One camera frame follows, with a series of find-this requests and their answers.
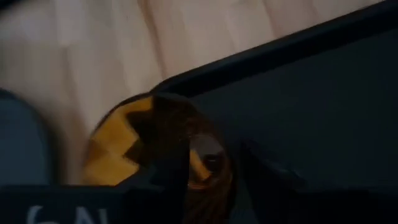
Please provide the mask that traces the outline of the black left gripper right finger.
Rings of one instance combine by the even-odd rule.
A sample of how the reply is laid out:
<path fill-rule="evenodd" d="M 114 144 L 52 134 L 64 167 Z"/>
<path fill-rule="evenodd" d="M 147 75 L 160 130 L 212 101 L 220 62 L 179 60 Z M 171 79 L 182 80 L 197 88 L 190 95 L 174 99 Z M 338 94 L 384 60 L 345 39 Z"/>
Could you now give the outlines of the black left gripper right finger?
<path fill-rule="evenodd" d="M 240 144 L 243 179 L 250 191 L 294 191 L 306 187 L 307 181 L 288 164 L 255 141 Z"/>

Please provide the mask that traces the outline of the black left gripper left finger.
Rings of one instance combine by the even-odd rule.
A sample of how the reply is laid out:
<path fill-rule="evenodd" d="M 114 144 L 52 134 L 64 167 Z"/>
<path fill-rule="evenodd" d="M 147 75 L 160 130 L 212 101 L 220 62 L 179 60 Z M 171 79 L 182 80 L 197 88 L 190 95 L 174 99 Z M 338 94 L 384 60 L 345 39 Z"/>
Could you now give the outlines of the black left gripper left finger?
<path fill-rule="evenodd" d="M 164 156 L 149 162 L 148 168 L 139 171 L 119 184 L 121 190 L 145 190 L 155 194 L 187 191 L 189 178 L 190 141 L 183 139 Z"/>

